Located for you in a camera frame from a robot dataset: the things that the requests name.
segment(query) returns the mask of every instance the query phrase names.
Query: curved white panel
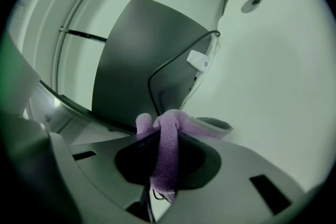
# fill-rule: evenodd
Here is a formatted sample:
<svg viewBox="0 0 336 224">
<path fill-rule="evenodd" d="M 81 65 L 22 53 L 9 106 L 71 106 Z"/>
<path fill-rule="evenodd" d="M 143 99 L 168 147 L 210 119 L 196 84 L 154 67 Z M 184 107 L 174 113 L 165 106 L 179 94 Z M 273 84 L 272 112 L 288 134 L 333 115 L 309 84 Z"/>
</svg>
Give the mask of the curved white panel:
<svg viewBox="0 0 336 224">
<path fill-rule="evenodd" d="M 251 148 L 304 189 L 334 162 L 336 27 L 325 0 L 229 0 L 220 50 L 184 110 L 235 130 L 228 140 Z"/>
<path fill-rule="evenodd" d="M 77 0 L 18 0 L 9 32 L 29 64 L 52 85 L 53 63 L 59 37 Z"/>
</svg>

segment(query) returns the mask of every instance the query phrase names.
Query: white plastic surface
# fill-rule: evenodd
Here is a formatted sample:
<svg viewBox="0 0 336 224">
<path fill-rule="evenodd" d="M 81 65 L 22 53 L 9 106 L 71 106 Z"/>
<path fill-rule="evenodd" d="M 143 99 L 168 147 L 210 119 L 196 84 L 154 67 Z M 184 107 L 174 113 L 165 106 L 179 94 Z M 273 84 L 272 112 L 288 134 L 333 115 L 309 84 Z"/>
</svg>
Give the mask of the white plastic surface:
<svg viewBox="0 0 336 224">
<path fill-rule="evenodd" d="M 184 111 L 227 121 L 225 139 L 256 151 L 308 190 L 335 160 L 336 24 L 325 0 L 228 0 L 220 48 Z"/>
</svg>

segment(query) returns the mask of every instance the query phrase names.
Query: dark gray plastic panel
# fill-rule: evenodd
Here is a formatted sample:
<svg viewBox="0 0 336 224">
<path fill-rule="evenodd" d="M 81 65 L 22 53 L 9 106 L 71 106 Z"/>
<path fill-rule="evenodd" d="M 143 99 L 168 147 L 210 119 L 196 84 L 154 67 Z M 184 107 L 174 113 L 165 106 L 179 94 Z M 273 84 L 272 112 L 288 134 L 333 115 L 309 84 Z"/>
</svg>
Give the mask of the dark gray plastic panel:
<svg viewBox="0 0 336 224">
<path fill-rule="evenodd" d="M 50 136 L 43 126 L 18 116 L 0 113 L 0 138 L 15 173 L 34 194 L 32 202 L 37 197 L 61 218 L 71 223 L 81 223 L 77 206 L 59 173 Z M 13 192 L 13 199 L 20 194 L 15 189 L 9 189 Z"/>
<path fill-rule="evenodd" d="M 220 169 L 205 186 L 179 190 L 177 198 L 160 219 L 160 223 L 260 224 L 272 218 L 274 214 L 250 181 L 251 177 L 259 175 L 267 176 L 290 202 L 303 197 L 303 191 L 292 178 L 257 153 L 242 146 L 208 137 L 193 135 L 191 137 L 218 152 L 222 160 Z M 113 141 L 69 146 L 73 153 L 78 150 L 92 150 L 97 153 L 96 156 L 77 163 L 97 189 L 124 208 L 132 197 L 139 198 L 139 192 L 133 188 L 140 185 L 132 186 L 126 181 L 123 183 L 114 160 L 117 149 L 121 150 L 136 141 L 136 136 L 129 136 Z M 186 179 L 187 183 L 194 180 L 192 177 Z"/>
<path fill-rule="evenodd" d="M 0 39 L 0 111 L 22 115 L 40 77 L 7 32 Z"/>
<path fill-rule="evenodd" d="M 131 126 L 141 113 L 156 117 L 148 77 L 206 32 L 200 24 L 163 4 L 131 0 L 102 52 L 93 89 L 93 113 Z M 192 49 L 206 53 L 210 42 L 208 36 Z M 193 85 L 197 70 L 186 61 L 189 51 L 152 79 L 160 112 L 180 108 Z"/>
</svg>

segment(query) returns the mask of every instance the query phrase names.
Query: rectangular slot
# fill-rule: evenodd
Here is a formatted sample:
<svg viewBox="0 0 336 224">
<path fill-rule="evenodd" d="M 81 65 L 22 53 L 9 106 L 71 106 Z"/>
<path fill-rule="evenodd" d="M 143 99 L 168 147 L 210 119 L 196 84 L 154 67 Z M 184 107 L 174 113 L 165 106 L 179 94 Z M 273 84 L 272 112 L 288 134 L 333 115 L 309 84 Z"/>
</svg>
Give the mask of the rectangular slot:
<svg viewBox="0 0 336 224">
<path fill-rule="evenodd" d="M 251 177 L 250 181 L 274 215 L 291 205 L 287 197 L 265 175 Z"/>
<path fill-rule="evenodd" d="M 95 155 L 96 153 L 94 151 L 85 151 L 85 152 L 81 152 L 81 153 L 73 155 L 73 158 L 75 159 L 75 161 L 78 161 L 80 159 L 85 159 L 85 158 L 92 157 Z"/>
</svg>

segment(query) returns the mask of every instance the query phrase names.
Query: gray panel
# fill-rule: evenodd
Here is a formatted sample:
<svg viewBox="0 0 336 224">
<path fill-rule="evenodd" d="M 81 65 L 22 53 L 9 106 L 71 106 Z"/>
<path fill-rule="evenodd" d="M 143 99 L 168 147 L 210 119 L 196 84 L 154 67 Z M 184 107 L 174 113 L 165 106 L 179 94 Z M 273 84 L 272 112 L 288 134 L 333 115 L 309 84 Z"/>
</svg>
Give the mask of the gray panel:
<svg viewBox="0 0 336 224">
<path fill-rule="evenodd" d="M 111 121 L 106 122 L 96 117 L 91 111 L 67 97 L 59 96 L 42 81 L 30 97 L 30 106 L 29 118 L 42 123 L 48 132 L 61 134 L 68 144 L 77 141 L 82 135 L 87 139 L 91 137 L 91 140 L 98 141 L 104 137 L 106 139 L 120 137 L 120 133 L 116 131 L 136 133 L 135 128 Z"/>
<path fill-rule="evenodd" d="M 92 111 L 135 126 L 144 112 L 156 117 L 147 80 L 152 72 L 207 29 L 176 10 L 152 0 L 131 0 L 114 25 L 102 52 L 92 96 Z M 192 49 L 206 53 L 211 36 Z M 152 79 L 160 112 L 178 109 L 194 82 L 189 51 Z"/>
<path fill-rule="evenodd" d="M 62 175 L 69 193 L 76 202 L 82 223 L 148 223 L 122 209 L 118 204 L 117 195 L 110 199 L 105 193 L 102 193 L 77 165 L 60 135 L 50 134 L 50 139 L 59 173 Z M 109 179 L 108 176 L 109 173 L 105 173 L 105 180 Z M 140 199 L 139 192 L 135 191 L 134 200 L 137 199 Z"/>
<path fill-rule="evenodd" d="M 0 43 L 0 110 L 22 115 L 39 79 L 4 32 Z"/>
<path fill-rule="evenodd" d="M 81 223 L 77 206 L 59 173 L 46 130 L 37 122 L 1 113 L 0 130 L 0 138 L 10 166 L 24 186 L 29 188 L 27 193 L 34 194 L 29 195 L 32 203 L 38 197 L 46 208 L 52 208 L 57 215 L 68 219 L 70 223 Z M 7 168 L 4 174 L 8 176 L 11 173 L 12 170 Z M 22 186 L 17 184 L 12 193 L 13 199 L 27 193 L 22 192 Z M 39 209 L 45 214 L 50 213 L 45 212 L 44 208 Z"/>
<path fill-rule="evenodd" d="M 291 202 L 303 197 L 303 191 L 292 178 L 252 150 L 208 137 L 191 136 L 215 149 L 221 156 L 222 165 L 217 175 L 204 187 L 179 190 L 177 198 L 160 219 L 160 223 L 262 223 L 272 218 L 273 214 L 249 180 L 258 175 L 267 176 Z M 73 153 L 89 150 L 97 153 L 96 156 L 77 163 L 106 197 L 123 208 L 126 201 L 139 198 L 139 192 L 134 185 L 120 181 L 113 160 L 119 149 L 136 141 L 136 136 L 129 136 L 113 141 L 70 146 Z"/>
</svg>

